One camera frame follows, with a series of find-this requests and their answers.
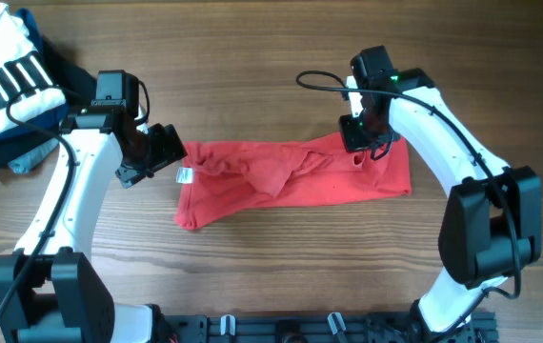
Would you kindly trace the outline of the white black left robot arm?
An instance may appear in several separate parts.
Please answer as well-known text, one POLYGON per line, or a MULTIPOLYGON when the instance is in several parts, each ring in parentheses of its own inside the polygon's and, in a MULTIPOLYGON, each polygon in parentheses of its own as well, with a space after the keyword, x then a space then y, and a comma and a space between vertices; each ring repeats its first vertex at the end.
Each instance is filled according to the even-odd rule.
POLYGON ((91 244, 113 178, 129 188, 187 153, 172 125, 141 131, 145 84, 100 71, 95 96, 69 110, 60 151, 34 220, 14 251, 0 254, 0 332, 8 342, 175 342, 156 305, 114 302, 91 265, 91 244))

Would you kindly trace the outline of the red soccer t-shirt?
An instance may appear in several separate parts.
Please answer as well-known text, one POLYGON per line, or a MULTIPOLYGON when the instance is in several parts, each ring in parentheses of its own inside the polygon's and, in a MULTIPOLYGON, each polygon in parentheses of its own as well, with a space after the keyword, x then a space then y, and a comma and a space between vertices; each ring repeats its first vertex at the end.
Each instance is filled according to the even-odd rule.
POLYGON ((409 195, 408 148, 374 161, 334 132, 311 141, 186 143, 175 223, 195 231, 246 209, 315 207, 409 195))

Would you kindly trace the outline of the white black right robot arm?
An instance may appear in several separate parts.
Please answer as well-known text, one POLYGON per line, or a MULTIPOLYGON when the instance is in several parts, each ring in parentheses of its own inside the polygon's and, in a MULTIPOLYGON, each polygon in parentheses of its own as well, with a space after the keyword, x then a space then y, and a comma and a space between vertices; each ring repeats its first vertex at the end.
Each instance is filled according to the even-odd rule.
POLYGON ((386 160, 407 140, 441 184, 448 202, 438 250, 443 264, 412 309, 413 334, 439 340, 465 327, 490 293, 516 299, 522 270, 542 250, 541 180, 485 148, 445 104, 421 69, 397 70, 382 46, 351 61, 339 120, 346 150, 386 160))

